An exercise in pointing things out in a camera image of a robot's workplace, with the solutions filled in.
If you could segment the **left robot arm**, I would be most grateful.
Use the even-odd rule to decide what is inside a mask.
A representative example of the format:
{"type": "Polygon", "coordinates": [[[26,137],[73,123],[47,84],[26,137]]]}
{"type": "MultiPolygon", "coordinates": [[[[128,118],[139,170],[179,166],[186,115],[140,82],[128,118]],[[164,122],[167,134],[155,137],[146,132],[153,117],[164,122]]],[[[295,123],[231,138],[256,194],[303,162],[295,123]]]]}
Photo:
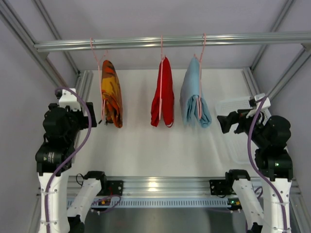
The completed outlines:
{"type": "Polygon", "coordinates": [[[51,103],[45,113],[44,142],[35,155],[41,191],[41,233],[82,233],[85,219],[94,198],[107,188],[103,171],[89,171],[70,207],[67,206],[67,185],[70,156],[76,152],[74,142],[80,130],[97,126],[93,104],[86,103],[87,116],[72,106],[51,103]]]}

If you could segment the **orange patterned garment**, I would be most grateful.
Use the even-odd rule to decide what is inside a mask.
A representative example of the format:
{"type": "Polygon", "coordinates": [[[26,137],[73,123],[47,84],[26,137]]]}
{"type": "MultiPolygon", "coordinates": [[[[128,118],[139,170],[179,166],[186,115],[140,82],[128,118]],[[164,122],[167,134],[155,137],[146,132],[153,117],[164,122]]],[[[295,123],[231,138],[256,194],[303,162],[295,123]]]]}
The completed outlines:
{"type": "Polygon", "coordinates": [[[117,128],[123,125],[123,105],[121,85],[114,65],[105,60],[101,77],[102,110],[101,118],[106,124],[112,123],[117,128]]]}

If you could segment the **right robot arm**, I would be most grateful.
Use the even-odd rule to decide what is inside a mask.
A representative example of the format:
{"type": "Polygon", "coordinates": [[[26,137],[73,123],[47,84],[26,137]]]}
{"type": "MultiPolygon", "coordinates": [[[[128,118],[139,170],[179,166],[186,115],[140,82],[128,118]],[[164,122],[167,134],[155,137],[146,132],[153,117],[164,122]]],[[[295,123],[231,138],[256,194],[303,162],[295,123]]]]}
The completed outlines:
{"type": "Polygon", "coordinates": [[[244,211],[249,233],[289,233],[289,198],[292,185],[293,163],[287,150],[291,137],[290,123],[281,116],[271,116],[265,123],[258,120],[260,112],[248,116],[248,110],[217,116],[223,133],[236,124],[236,134],[247,135],[247,152],[250,164],[260,176],[263,205],[251,187],[246,170],[231,169],[226,182],[238,196],[244,211]]]}

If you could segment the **light blue garment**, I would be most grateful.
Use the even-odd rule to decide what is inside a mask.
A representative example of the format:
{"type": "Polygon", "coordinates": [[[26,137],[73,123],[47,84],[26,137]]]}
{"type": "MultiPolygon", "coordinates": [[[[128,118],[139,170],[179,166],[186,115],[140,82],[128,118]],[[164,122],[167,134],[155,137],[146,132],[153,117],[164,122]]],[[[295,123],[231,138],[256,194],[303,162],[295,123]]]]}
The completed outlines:
{"type": "Polygon", "coordinates": [[[189,63],[180,91],[181,116],[184,125],[194,125],[197,120],[202,128],[212,123],[212,118],[200,90],[200,63],[193,57],[189,63]]]}

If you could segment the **pink hanger with orange garment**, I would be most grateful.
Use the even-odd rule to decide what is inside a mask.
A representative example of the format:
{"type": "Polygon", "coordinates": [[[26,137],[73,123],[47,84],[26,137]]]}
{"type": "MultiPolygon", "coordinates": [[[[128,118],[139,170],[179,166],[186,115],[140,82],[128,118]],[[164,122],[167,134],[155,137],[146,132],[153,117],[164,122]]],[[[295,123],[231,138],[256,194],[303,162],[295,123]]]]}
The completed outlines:
{"type": "Polygon", "coordinates": [[[96,60],[97,63],[97,68],[98,68],[98,77],[99,77],[99,91],[100,91],[100,100],[101,100],[101,115],[100,115],[100,121],[105,120],[105,113],[104,113],[104,108],[105,108],[105,100],[103,100],[102,97],[102,71],[101,71],[101,67],[102,67],[102,61],[103,59],[107,56],[108,54],[108,50],[106,50],[103,54],[103,56],[99,59],[96,55],[95,52],[95,46],[93,45],[95,41],[93,40],[93,38],[90,38],[90,47],[91,47],[91,51],[93,53],[94,59],[96,60]]]}

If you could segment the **pink hanger of blue garment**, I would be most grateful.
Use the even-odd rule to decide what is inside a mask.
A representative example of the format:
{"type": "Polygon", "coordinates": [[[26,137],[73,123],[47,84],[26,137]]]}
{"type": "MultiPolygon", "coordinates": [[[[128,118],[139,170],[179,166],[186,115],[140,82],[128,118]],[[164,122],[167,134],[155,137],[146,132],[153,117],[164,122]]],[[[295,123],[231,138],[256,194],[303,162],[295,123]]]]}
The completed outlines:
{"type": "Polygon", "coordinates": [[[203,59],[203,55],[204,55],[204,51],[205,51],[205,47],[206,47],[206,33],[203,34],[203,47],[202,47],[202,51],[200,54],[200,58],[197,58],[196,54],[194,54],[194,57],[198,60],[199,62],[199,96],[197,99],[197,105],[198,105],[198,117],[199,120],[202,118],[202,102],[201,102],[201,96],[202,96],[202,59],[203,59]]]}

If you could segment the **aluminium hanging rail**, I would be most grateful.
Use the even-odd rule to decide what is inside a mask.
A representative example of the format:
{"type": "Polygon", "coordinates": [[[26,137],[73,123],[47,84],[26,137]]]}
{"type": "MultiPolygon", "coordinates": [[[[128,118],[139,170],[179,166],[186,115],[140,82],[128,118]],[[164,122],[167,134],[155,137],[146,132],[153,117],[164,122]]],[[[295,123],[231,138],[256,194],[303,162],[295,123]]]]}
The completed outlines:
{"type": "MultiPolygon", "coordinates": [[[[160,37],[94,39],[95,50],[160,48],[160,37]]],[[[163,47],[200,47],[203,35],[163,36],[163,47]]],[[[206,46],[303,44],[311,42],[310,31],[207,35],[206,46]]],[[[91,50],[89,40],[36,42],[38,52],[91,50]]]]}

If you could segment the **red trousers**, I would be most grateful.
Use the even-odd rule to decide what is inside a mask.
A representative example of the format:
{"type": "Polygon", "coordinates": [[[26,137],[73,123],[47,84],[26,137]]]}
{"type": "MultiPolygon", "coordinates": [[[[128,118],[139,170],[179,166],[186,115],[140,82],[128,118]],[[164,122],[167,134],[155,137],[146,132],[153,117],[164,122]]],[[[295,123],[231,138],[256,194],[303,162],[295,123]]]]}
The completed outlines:
{"type": "MultiPolygon", "coordinates": [[[[157,87],[151,106],[151,125],[157,127],[159,124],[159,90],[160,90],[160,65],[158,71],[157,87]]],[[[171,127],[174,121],[174,92],[173,78],[169,59],[165,57],[163,63],[163,92],[162,92],[162,119],[167,127],[171,127]]]]}

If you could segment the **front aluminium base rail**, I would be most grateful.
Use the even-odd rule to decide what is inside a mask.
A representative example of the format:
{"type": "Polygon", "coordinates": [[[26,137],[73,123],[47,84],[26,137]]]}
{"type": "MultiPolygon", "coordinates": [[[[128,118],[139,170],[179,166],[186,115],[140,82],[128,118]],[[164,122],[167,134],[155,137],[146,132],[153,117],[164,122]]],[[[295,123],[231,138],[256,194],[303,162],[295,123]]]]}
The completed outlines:
{"type": "Polygon", "coordinates": [[[202,198],[211,195],[210,180],[222,177],[108,177],[122,180],[125,198],[202,198]]]}

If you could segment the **pink hanger of red trousers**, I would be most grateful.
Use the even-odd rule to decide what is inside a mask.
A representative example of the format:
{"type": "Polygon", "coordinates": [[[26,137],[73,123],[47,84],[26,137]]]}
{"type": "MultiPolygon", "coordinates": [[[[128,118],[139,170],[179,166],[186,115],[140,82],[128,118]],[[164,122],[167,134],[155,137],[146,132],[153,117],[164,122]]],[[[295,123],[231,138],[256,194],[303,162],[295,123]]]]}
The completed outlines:
{"type": "Polygon", "coordinates": [[[161,35],[161,41],[160,41],[160,58],[161,58],[161,63],[160,63],[160,90],[159,90],[159,121],[161,120],[162,116],[162,92],[163,92],[163,63],[165,60],[166,55],[163,53],[163,35],[161,35]]]}

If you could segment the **white plastic basket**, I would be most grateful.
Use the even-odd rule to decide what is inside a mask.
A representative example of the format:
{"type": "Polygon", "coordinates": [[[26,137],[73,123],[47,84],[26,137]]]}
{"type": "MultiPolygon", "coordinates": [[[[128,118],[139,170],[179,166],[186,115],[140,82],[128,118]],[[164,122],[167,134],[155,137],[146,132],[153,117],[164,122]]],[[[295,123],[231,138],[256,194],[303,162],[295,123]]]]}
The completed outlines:
{"type": "MultiPolygon", "coordinates": [[[[223,100],[216,104],[216,114],[227,116],[238,110],[248,110],[246,117],[251,114],[249,105],[250,97],[242,97],[232,100],[223,100]]],[[[290,122],[281,116],[272,116],[268,109],[261,110],[254,127],[250,126],[250,132],[235,134],[237,124],[231,126],[228,133],[224,133],[225,143],[234,162],[248,164],[251,158],[260,166],[267,167],[272,160],[276,160],[280,166],[281,159],[288,156],[285,151],[287,141],[291,137],[290,122]]]]}

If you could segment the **right aluminium frame post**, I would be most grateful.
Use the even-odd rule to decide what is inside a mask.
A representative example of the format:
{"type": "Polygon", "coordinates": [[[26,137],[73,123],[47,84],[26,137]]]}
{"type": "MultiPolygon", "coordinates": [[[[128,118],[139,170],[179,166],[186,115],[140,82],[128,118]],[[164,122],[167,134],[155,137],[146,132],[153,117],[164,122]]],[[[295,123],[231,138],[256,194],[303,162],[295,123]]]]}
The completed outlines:
{"type": "MultiPolygon", "coordinates": [[[[274,32],[311,30],[311,2],[287,0],[271,29],[274,32]]],[[[311,44],[280,44],[264,46],[251,66],[260,92],[274,100],[299,75],[311,70],[311,44]]]]}

